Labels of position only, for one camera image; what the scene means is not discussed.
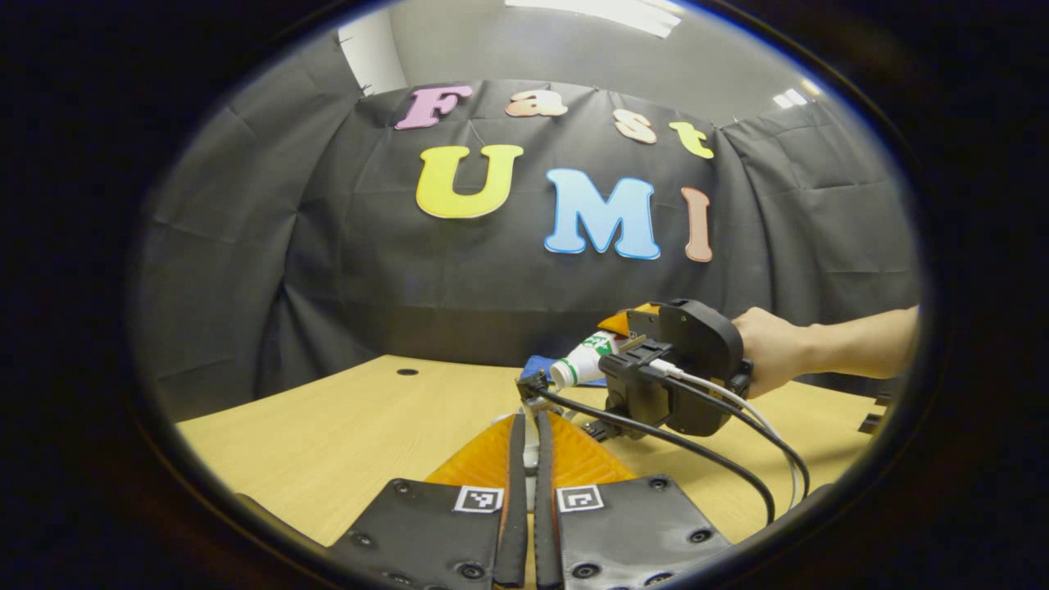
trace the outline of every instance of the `wooden table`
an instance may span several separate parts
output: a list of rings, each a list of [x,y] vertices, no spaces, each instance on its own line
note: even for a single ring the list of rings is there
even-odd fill
[[[419,374],[399,375],[401,368]],[[386,482],[425,479],[495,417],[516,412],[519,374],[384,356],[177,426],[231,490],[330,545]],[[574,387],[564,395],[604,406],[603,388]],[[875,412],[872,398],[791,382],[753,404],[808,463],[813,489],[835,481],[871,440],[857,427]],[[738,420],[694,440],[765,480],[776,515],[783,513],[791,478],[775,446]],[[650,437],[605,445],[639,476],[673,478],[729,541],[738,543],[765,525],[761,497],[730,471]]]

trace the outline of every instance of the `orange object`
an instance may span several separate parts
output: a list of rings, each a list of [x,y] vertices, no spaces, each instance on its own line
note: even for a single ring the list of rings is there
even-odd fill
[[[492,424],[426,478],[431,484],[507,488],[510,484],[510,433],[514,416]]]
[[[555,488],[608,484],[638,477],[582,428],[556,414],[549,416],[554,434]]]
[[[634,311],[643,312],[646,314],[658,314],[659,305],[652,305],[650,303],[642,303],[637,308],[634,308]],[[612,317],[605,318],[603,321],[601,321],[601,323],[597,324],[597,326],[600,328],[601,330],[615,332],[620,336],[629,336],[630,329],[626,324],[626,312],[627,310],[623,310]]]

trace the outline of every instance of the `foam letter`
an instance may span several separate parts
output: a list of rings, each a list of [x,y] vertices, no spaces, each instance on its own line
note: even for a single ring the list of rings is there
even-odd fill
[[[544,241],[547,250],[565,254],[585,250],[586,241],[576,230],[579,219],[598,252],[608,249],[612,235],[620,227],[616,252],[626,258],[659,258],[648,211],[651,185],[637,178],[620,178],[605,202],[584,172],[554,168],[547,171],[547,177],[557,190],[554,233]]]
[[[656,143],[656,131],[649,129],[652,124],[645,119],[645,115],[625,108],[617,108],[612,111],[612,115],[616,118],[616,129],[619,129],[620,133],[645,144]]]
[[[469,97],[473,93],[473,88],[469,86],[444,86],[441,88],[420,88],[413,92],[415,102],[408,109],[408,114],[393,127],[398,129],[419,129],[421,127],[432,127],[437,124],[437,118],[433,111],[440,110],[441,114],[448,114],[458,97]]]
[[[685,256],[697,262],[709,262],[714,257],[707,234],[707,206],[710,205],[710,199],[689,187],[681,189],[681,196],[688,204],[688,244],[685,245]]]
[[[507,106],[510,117],[558,117],[569,112],[569,107],[561,104],[561,96],[552,90],[526,90],[510,97],[510,100],[513,101]]]
[[[713,150],[700,143],[700,140],[706,141],[707,134],[692,127],[691,123],[677,121],[670,124],[670,128],[678,131],[678,136],[681,138],[681,145],[685,146],[685,149],[688,151],[707,160],[714,156]]]
[[[510,178],[514,159],[524,153],[519,146],[485,146],[480,153],[488,156],[488,178],[485,188],[475,194],[455,192],[452,183],[458,161],[470,153],[463,146],[430,148],[420,154],[423,173],[415,189],[415,203],[434,217],[479,217],[495,211],[510,196]]]

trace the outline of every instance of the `blue letter m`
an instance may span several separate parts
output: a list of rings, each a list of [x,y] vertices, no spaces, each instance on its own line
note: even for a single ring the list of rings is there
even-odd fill
[[[586,241],[576,230],[578,218],[598,252],[608,249],[616,228],[622,227],[616,252],[627,258],[659,258],[648,211],[651,185],[637,178],[620,178],[605,202],[584,172],[554,168],[547,171],[547,177],[557,190],[554,233],[544,243],[547,250],[566,254],[585,250]]]

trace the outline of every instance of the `human arm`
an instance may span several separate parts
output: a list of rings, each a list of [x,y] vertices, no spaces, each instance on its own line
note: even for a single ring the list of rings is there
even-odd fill
[[[914,354],[918,307],[809,326],[751,308],[732,323],[743,337],[744,354],[754,362],[750,397],[755,398],[808,373],[898,375]]]

